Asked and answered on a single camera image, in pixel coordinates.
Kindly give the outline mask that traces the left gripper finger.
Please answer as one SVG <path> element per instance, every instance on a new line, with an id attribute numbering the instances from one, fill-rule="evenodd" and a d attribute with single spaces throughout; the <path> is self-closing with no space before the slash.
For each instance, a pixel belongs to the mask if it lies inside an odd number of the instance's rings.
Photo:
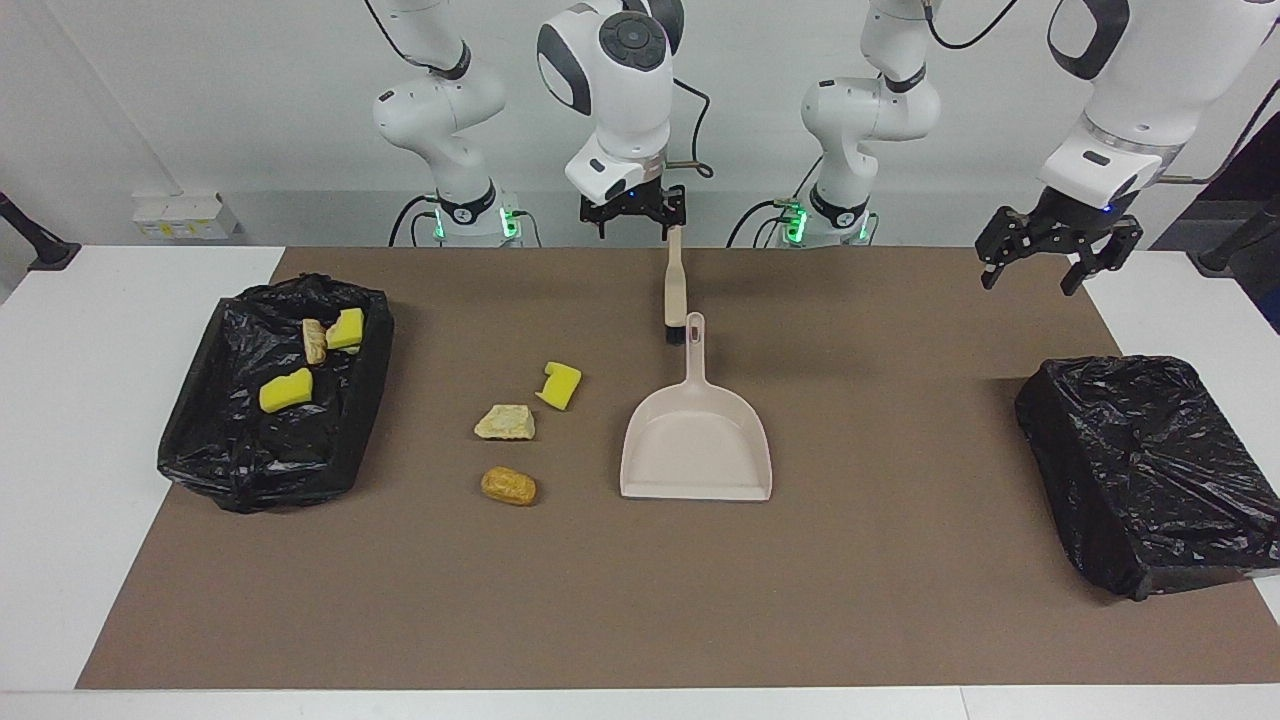
<path id="1" fill-rule="evenodd" d="M 1101 250 L 1084 242 L 1076 260 L 1070 265 L 1060 283 L 1062 293 L 1073 296 L 1083 283 L 1101 272 L 1117 272 L 1135 251 L 1144 231 L 1139 222 L 1119 222 L 1110 232 Z"/>
<path id="2" fill-rule="evenodd" d="M 1029 232 L 1030 217 L 1012 208 L 998 208 L 975 240 L 975 252 L 984 263 L 980 283 L 991 291 L 1012 263 L 1036 254 Z"/>

